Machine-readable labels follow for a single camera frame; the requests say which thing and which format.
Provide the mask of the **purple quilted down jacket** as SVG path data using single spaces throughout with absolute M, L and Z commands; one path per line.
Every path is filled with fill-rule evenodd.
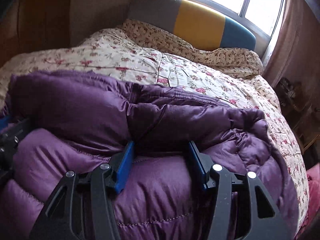
M 95 73 L 34 72 L 10 79 L 1 116 L 36 129 L 13 157 L 14 177 L 1 192 L 1 239 L 27 239 L 62 176 L 86 173 L 129 141 L 136 159 L 114 208 L 122 239 L 198 239 L 209 215 L 194 199 L 184 148 L 231 172 L 255 172 L 294 236 L 298 201 L 264 113 L 232 108 L 179 88 L 123 82 Z

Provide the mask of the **pink quilted blanket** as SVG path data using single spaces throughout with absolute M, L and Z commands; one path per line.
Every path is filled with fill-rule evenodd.
M 309 205 L 306 217 L 297 236 L 306 230 L 319 210 L 319 163 L 307 170 L 307 179 L 309 185 Z

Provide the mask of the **wooden wardrobe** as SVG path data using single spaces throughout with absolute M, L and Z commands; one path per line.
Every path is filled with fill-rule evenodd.
M 68 48 L 71 0 L 1 0 L 1 64 L 13 56 Z

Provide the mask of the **cluttered wooden side shelf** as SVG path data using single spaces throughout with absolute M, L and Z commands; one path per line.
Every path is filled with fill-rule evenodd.
M 280 79 L 275 87 L 282 115 L 292 129 L 301 152 L 319 139 L 319 108 L 313 105 L 300 82 Z

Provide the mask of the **large-flower floral quilt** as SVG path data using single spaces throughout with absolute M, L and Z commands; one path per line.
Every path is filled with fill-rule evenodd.
M 180 87 L 218 98 L 231 107 L 263 111 L 268 136 L 285 159 L 297 191 L 298 220 L 306 217 L 309 187 L 302 154 L 275 91 L 261 75 L 262 63 L 255 52 L 198 50 L 155 28 L 103 29 L 76 47 L 24 53 L 2 64 L 1 98 L 6 96 L 12 75 L 37 70 L 93 71 L 122 81 Z

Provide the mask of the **small-flower floral duvet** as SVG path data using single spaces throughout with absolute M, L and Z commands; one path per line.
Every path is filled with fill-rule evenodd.
M 256 52 L 246 48 L 201 50 L 184 39 L 151 24 L 127 19 L 121 29 L 136 44 L 163 53 L 180 56 L 233 78 L 260 75 L 263 64 Z

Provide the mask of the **pink curtain right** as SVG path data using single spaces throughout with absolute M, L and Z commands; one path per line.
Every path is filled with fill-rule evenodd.
M 263 78 L 276 87 L 284 77 L 306 90 L 319 85 L 319 22 L 305 0 L 285 0 L 279 34 L 266 58 Z

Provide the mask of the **grey yellow blue headboard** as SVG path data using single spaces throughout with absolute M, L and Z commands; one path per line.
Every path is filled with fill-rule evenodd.
M 255 49 L 256 38 L 228 16 L 189 0 L 133 0 L 128 18 L 168 31 L 197 49 Z

